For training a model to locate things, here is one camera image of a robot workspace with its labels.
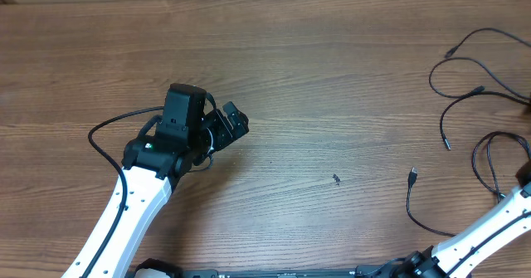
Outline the small black debris piece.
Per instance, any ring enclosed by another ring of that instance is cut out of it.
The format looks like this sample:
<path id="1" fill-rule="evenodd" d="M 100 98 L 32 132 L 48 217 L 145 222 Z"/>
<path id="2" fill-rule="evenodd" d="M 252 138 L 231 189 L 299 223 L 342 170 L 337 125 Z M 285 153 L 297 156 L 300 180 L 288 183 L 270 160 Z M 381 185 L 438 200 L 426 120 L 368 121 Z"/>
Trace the small black debris piece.
<path id="1" fill-rule="evenodd" d="M 333 174 L 333 179 L 334 179 L 336 185 L 340 185 L 341 180 L 340 180 L 340 178 L 339 178 L 339 176 L 337 174 L 335 174 L 335 173 Z"/>

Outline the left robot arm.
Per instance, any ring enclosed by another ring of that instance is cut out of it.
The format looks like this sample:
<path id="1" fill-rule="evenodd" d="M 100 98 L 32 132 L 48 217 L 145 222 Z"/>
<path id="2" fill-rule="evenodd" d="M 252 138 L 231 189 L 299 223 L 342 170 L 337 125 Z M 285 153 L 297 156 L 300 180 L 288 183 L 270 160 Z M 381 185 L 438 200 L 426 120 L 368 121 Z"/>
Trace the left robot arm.
<path id="1" fill-rule="evenodd" d="M 130 270 L 146 231 L 180 179 L 199 171 L 218 152 L 249 131 L 247 116 L 228 102 L 209 113 L 213 96 L 195 85 L 170 85 L 165 103 L 124 147 L 121 162 L 104 158 L 118 173 L 113 194 L 77 258 L 71 278 L 182 277 L 183 270 L 148 259 Z"/>

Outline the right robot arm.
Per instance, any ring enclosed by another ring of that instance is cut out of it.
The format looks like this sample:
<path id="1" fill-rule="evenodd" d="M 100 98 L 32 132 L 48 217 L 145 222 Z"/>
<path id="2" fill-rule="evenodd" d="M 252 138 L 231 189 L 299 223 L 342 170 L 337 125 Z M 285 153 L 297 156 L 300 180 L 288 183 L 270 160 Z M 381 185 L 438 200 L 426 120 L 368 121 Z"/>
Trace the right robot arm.
<path id="1" fill-rule="evenodd" d="M 530 163 L 516 174 L 519 185 L 473 225 L 449 240 L 415 251 L 394 277 L 467 277 L 476 266 L 530 230 Z"/>

